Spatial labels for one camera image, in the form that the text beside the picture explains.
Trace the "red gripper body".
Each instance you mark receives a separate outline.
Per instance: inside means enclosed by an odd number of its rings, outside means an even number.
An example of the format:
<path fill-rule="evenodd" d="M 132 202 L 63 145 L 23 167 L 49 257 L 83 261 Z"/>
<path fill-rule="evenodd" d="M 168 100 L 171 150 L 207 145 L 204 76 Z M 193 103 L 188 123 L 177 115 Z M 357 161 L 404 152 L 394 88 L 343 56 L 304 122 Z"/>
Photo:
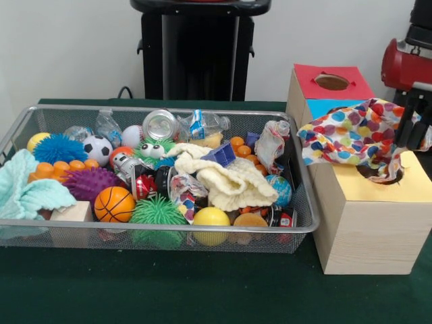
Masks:
<path fill-rule="evenodd" d="M 381 80 L 390 88 L 431 92 L 431 50 L 392 39 L 383 56 Z"/>

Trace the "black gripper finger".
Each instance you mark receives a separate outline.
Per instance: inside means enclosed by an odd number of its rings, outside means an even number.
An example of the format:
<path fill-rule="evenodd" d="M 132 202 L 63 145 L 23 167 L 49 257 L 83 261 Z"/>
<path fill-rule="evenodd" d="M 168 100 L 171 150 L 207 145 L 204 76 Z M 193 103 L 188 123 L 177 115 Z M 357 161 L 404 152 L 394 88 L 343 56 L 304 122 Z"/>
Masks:
<path fill-rule="evenodd" d="M 412 117 L 415 112 L 417 99 L 413 98 L 410 94 L 406 95 L 404 104 L 404 112 L 400 118 L 398 130 L 396 132 L 395 144 L 399 148 L 406 147 L 410 138 L 411 131 L 413 129 Z"/>
<path fill-rule="evenodd" d="M 412 150 L 428 151 L 431 148 L 431 139 L 429 135 L 430 121 L 413 121 L 412 128 Z"/>

